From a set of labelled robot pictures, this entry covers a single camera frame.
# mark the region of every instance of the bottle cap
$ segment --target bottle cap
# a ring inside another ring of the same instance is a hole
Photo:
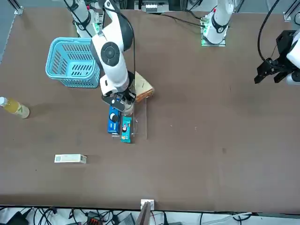
[[[5,106],[8,100],[5,97],[0,97],[0,106]]]

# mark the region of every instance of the blue box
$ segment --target blue box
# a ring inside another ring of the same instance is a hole
[[[107,132],[112,135],[120,134],[120,111],[109,106]]]

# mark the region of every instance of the small white box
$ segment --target small white box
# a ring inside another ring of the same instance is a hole
[[[55,155],[55,163],[86,163],[86,156],[81,154]]]

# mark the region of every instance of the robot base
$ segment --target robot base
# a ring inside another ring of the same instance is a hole
[[[201,27],[201,46],[219,46],[219,47],[225,47],[226,46],[225,38],[219,44],[213,44],[213,43],[209,42],[206,39],[206,37],[204,36],[204,33],[207,31],[207,26],[210,23],[209,22],[209,18],[207,18],[206,16],[205,16],[205,18],[203,18],[203,19],[200,20],[200,24],[205,26],[205,28]]]

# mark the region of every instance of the small box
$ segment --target small box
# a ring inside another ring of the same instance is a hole
[[[112,106],[109,107],[107,132],[112,135],[120,134],[120,112]]]
[[[86,156],[81,154],[55,155],[55,163],[86,163]]]

